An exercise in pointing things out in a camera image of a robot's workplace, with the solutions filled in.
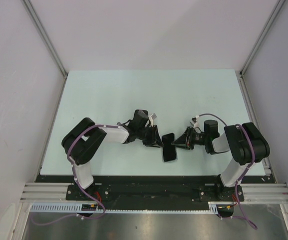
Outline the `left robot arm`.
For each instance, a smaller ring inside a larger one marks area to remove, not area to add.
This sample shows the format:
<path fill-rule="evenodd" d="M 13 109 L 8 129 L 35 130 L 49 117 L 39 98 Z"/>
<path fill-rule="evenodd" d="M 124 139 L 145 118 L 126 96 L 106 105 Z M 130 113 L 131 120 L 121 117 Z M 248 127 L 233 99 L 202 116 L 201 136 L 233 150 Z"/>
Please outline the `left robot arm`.
<path fill-rule="evenodd" d="M 164 144 L 154 124 L 156 115 L 137 109 L 133 118 L 116 125 L 98 124 L 92 119 L 82 119 L 61 141 L 67 160 L 71 164 L 77 194 L 84 200 L 94 195 L 94 178 L 90 161 L 104 142 L 129 144 L 141 140 L 144 146 L 162 148 Z"/>

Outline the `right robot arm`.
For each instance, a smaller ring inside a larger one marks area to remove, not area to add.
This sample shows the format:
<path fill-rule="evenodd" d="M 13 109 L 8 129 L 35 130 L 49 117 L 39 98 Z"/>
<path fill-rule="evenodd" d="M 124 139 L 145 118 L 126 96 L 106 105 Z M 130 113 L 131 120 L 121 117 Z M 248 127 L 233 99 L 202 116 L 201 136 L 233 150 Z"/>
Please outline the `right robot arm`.
<path fill-rule="evenodd" d="M 219 134 L 216 120 L 204 121 L 204 130 L 197 132 L 193 126 L 172 142 L 185 150 L 193 150 L 195 145 L 204 146 L 206 153 L 218 155 L 230 152 L 232 159 L 219 175 L 220 185 L 215 186 L 215 197 L 221 201 L 232 195 L 232 187 L 239 185 L 246 173 L 270 155 L 270 146 L 252 122 L 242 125 L 226 125 Z"/>

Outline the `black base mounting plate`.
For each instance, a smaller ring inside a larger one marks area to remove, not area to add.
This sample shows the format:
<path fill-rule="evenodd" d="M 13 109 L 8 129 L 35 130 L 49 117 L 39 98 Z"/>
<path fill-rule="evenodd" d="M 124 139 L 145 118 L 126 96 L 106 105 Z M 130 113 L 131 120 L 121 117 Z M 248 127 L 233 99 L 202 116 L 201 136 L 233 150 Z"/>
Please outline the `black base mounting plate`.
<path fill-rule="evenodd" d="M 242 184 L 263 184 L 257 176 Z M 221 187 L 217 176 L 95 176 L 81 190 L 72 176 L 38 176 L 35 183 L 68 183 L 64 203 L 94 204 L 98 209 L 201 210 L 207 203 L 245 203 L 241 185 Z"/>

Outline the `right aluminium side rail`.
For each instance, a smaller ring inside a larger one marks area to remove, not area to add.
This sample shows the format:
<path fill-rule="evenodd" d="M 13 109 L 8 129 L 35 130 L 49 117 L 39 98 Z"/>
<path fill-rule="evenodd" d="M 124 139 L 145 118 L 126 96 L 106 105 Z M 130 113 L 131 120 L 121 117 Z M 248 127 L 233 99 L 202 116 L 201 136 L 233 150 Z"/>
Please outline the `right aluminium side rail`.
<path fill-rule="evenodd" d="M 247 109 L 249 119 L 251 122 L 254 123 L 254 125 L 257 127 L 257 129 L 260 130 L 259 123 L 258 123 L 256 114 L 255 114 L 254 107 L 253 107 L 253 104 L 251 102 L 251 98 L 250 98 L 249 92 L 247 90 L 247 86 L 246 86 L 245 80 L 243 78 L 243 75 L 239 71 L 236 71 L 236 76 L 237 76 L 240 90 L 241 90 L 241 93 L 242 93 L 242 96 L 243 96 L 243 99 L 245 102 L 245 106 Z M 262 160 L 262 163 L 263 163 L 263 167 L 265 170 L 265 174 L 267 176 L 271 176 L 273 174 L 273 170 L 272 170 L 269 158 L 268 157 L 264 158 Z"/>

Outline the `front aluminium frame rail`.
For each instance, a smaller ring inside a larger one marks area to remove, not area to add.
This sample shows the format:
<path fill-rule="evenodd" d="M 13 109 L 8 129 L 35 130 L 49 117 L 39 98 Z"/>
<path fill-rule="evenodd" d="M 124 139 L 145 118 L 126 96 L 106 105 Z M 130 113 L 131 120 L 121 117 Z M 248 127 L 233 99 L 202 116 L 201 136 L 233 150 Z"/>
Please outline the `front aluminium frame rail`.
<path fill-rule="evenodd" d="M 26 183 L 22 202 L 65 202 L 68 183 Z M 241 185 L 246 203 L 288 204 L 288 186 L 285 183 L 244 183 Z"/>

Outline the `right aluminium frame post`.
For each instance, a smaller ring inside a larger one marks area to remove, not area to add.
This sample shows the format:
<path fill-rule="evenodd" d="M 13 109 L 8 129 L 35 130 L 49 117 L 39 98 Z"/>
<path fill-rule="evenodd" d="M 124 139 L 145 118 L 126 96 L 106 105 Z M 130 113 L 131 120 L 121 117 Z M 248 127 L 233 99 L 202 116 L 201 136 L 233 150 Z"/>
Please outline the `right aluminium frame post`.
<path fill-rule="evenodd" d="M 248 68 L 250 67 L 252 61 L 254 60 L 256 54 L 258 53 L 260 47 L 264 43 L 266 37 L 268 36 L 271 28 L 273 27 L 275 21 L 279 17 L 279 14 L 283 10 L 283 7 L 287 3 L 287 0 L 278 0 L 270 13 L 263 29 L 261 30 L 254 46 L 251 49 L 251 52 L 249 53 L 248 57 L 246 58 L 245 63 L 243 64 L 241 70 L 239 71 L 239 75 L 243 78 L 245 73 L 247 72 Z"/>

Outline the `aluminium frame post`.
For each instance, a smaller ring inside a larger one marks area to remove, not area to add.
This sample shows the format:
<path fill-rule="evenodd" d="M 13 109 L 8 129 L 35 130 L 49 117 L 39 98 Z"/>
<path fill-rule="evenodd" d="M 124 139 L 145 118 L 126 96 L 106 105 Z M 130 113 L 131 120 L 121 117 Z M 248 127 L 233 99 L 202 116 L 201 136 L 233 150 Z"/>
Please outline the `aluminium frame post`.
<path fill-rule="evenodd" d="M 37 11 L 35 10 L 32 2 L 30 0 L 21 0 L 24 9 L 26 10 L 28 16 L 30 17 L 34 27 L 36 28 L 41 40 L 43 41 L 47 51 L 49 52 L 52 60 L 54 61 L 57 69 L 60 71 L 64 79 L 67 79 L 68 72 L 66 71 Z"/>
<path fill-rule="evenodd" d="M 287 3 L 287 0 L 278 0 L 270 13 L 263 29 L 261 30 L 254 46 L 251 49 L 251 52 L 249 53 L 248 57 L 246 58 L 245 63 L 243 64 L 241 70 L 239 71 L 239 75 L 243 78 L 245 73 L 247 72 L 248 68 L 250 67 L 252 61 L 254 60 L 256 54 L 258 53 L 260 47 L 264 43 L 266 37 L 268 36 L 271 28 L 273 27 L 275 21 L 279 17 L 279 14 L 283 10 L 283 7 Z"/>

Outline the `left aluminium frame post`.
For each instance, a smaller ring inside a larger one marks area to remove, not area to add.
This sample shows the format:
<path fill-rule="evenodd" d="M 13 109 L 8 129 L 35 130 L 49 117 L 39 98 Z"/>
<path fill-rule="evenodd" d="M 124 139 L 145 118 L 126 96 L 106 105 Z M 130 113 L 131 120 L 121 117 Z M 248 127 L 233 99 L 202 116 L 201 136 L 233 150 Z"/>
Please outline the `left aluminium frame post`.
<path fill-rule="evenodd" d="M 66 71 L 37 11 L 35 10 L 32 2 L 30 0 L 21 0 L 24 9 L 26 10 L 28 16 L 30 17 L 34 27 L 36 28 L 41 40 L 43 41 L 47 51 L 49 52 L 52 60 L 54 61 L 57 69 L 60 71 L 64 79 L 67 79 L 68 72 Z"/>

